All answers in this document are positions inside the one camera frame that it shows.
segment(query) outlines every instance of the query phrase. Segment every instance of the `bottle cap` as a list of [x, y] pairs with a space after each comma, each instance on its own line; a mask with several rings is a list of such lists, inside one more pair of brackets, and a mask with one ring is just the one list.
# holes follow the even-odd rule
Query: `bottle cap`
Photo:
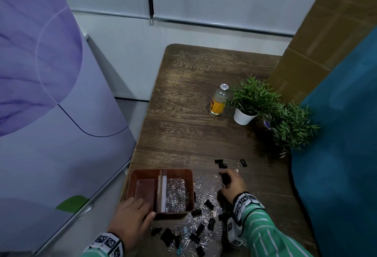
[[227, 84], [223, 83], [222, 85], [220, 85], [220, 88], [221, 88], [222, 90], [228, 90], [228, 89], [229, 89], [229, 86], [228, 86]]

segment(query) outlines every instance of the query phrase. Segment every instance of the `wristband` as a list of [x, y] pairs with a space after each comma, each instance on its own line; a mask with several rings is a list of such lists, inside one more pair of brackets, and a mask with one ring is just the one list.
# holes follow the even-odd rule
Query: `wristband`
[[111, 232], [101, 233], [85, 250], [99, 249], [107, 254], [109, 257], [123, 257], [124, 244], [119, 237]]
[[233, 219], [238, 226], [242, 225], [242, 213], [250, 204], [255, 204], [261, 209], [264, 209], [264, 206], [256, 199], [256, 197], [247, 191], [240, 193], [234, 197]]

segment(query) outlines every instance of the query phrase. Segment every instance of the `cardboard box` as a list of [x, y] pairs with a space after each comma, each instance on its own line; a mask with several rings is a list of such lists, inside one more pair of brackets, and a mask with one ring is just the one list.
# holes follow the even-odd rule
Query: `cardboard box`
[[377, 24], [377, 0], [316, 0], [268, 79], [301, 102]]

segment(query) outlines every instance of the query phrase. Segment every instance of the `artificial plant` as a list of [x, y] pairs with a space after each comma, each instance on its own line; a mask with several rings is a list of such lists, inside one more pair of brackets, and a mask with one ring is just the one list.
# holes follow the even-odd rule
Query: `artificial plant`
[[320, 127], [312, 122], [311, 114], [308, 106], [277, 102], [274, 111], [265, 115], [276, 144], [283, 148], [282, 157], [290, 149], [302, 151], [302, 147], [318, 133]]
[[227, 104], [249, 116], [263, 116], [271, 113], [276, 108], [280, 97], [269, 88], [268, 83], [254, 76], [242, 81], [240, 88], [231, 87], [230, 91], [233, 97]]

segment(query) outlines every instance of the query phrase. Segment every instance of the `wood grain surface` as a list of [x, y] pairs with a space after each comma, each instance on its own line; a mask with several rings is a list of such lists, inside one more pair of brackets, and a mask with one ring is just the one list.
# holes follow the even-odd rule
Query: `wood grain surface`
[[[214, 159], [224, 159], [237, 168], [240, 159], [247, 167], [239, 173], [248, 189], [266, 207], [277, 228], [318, 256], [309, 227], [293, 196], [287, 162], [270, 155], [269, 147], [256, 135], [256, 122], [247, 126], [233, 120], [234, 109], [221, 116], [209, 113], [209, 103], [220, 84], [239, 85], [247, 75], [267, 79], [280, 56], [196, 47], [169, 45], [164, 53], [148, 111], [130, 164], [121, 200], [125, 199], [130, 173], [142, 168], [190, 168], [194, 177], [204, 176], [209, 185], [221, 188], [213, 177], [218, 168]], [[145, 248], [136, 256], [149, 256]], [[226, 256], [248, 256], [243, 250]], [[165, 248], [154, 256], [167, 256]]]

